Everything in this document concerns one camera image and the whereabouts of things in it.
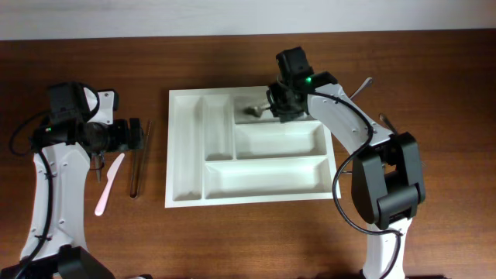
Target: robotic arm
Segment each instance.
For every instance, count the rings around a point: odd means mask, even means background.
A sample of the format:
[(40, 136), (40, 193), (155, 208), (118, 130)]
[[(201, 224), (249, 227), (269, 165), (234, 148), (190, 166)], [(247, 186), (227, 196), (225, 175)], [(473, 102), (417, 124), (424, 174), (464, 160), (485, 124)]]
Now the robotic arm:
[[(405, 278), (403, 252), (408, 227), (425, 199), (419, 149), (409, 133), (394, 134), (378, 125), (346, 96), (328, 72), (315, 74), (301, 47), (277, 56), (282, 81), (269, 86), (266, 106), (281, 122), (306, 114), (321, 121), (350, 154), (333, 179), (336, 207), (343, 218), (367, 236), (367, 260), (360, 272), (367, 279)], [(354, 224), (339, 205), (336, 184), (353, 161), (352, 198), (367, 223)], [(396, 166), (386, 174), (385, 164)]]
[(50, 124), (44, 121), (31, 138), (35, 151), (36, 196), (21, 263), (0, 278), (113, 279), (86, 250), (84, 184), (90, 156), (143, 148), (139, 119), (113, 119), (119, 96), (77, 82), (48, 89)]

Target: white utensil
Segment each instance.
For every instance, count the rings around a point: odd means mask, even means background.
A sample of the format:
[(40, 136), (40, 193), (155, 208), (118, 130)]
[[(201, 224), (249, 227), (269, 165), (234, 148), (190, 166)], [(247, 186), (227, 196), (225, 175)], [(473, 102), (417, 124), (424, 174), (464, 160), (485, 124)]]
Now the white utensil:
[(120, 155), (117, 156), (117, 159), (115, 159), (114, 163), (112, 163), (112, 166), (110, 166), (110, 168), (107, 171), (108, 181), (107, 181), (107, 185), (105, 186), (105, 189), (103, 190), (102, 196), (100, 197), (100, 200), (96, 205), (95, 208), (96, 216), (101, 216), (105, 211), (105, 206), (107, 205), (107, 201), (109, 199), (110, 189), (112, 188), (115, 175), (117, 174), (117, 170), (119, 169), (123, 159), (124, 159), (124, 153), (121, 153)]

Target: knife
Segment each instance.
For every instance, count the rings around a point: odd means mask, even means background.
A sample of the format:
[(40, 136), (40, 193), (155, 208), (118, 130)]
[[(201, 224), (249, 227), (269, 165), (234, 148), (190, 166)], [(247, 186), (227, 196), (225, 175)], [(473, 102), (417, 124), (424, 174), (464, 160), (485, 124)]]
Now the knife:
[(101, 216), (105, 211), (105, 206), (107, 205), (107, 200), (109, 199), (110, 189), (112, 188), (112, 183), (114, 182), (115, 175), (117, 174), (117, 170), (119, 169), (123, 159), (124, 159), (124, 153), (121, 153), (120, 155), (117, 156), (117, 159), (115, 159), (114, 163), (112, 163), (112, 166), (110, 166), (110, 168), (107, 171), (108, 181), (107, 181), (107, 185), (105, 186), (105, 189), (103, 189), (102, 196), (100, 197), (100, 200), (96, 205), (95, 208), (96, 216)]

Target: brown table surface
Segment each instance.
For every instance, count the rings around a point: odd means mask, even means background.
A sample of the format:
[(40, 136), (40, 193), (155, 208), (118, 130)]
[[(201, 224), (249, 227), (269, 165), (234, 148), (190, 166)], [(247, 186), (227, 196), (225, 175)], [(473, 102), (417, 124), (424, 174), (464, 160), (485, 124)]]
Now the brown table surface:
[[(330, 200), (164, 209), (168, 91), (269, 84), (278, 73), (275, 54), (298, 45), (348, 95), (374, 77), (355, 102), (377, 121), (386, 113), (418, 140), (427, 199), (408, 232), (405, 272), (496, 276), (496, 30), (0, 42), (0, 267), (19, 260), (35, 190), (33, 158), (11, 155), (11, 132), (49, 108), (47, 85), (83, 81), (120, 94), (116, 118), (156, 124), (139, 199), (128, 196), (131, 156), (102, 217), (93, 211), (106, 179), (99, 184), (91, 172), (86, 181), (88, 249), (116, 277), (358, 272), (366, 236)], [(27, 147), (35, 125), (19, 135), (17, 149)], [(340, 164), (346, 153), (334, 144)], [(349, 177), (341, 188), (345, 210), (364, 225)]]

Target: white background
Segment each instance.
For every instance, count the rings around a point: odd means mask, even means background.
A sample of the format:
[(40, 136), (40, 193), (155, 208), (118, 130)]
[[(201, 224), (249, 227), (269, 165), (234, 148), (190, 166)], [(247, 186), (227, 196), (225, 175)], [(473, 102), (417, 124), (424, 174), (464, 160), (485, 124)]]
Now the white background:
[(495, 0), (0, 0), (0, 40), (489, 27)]

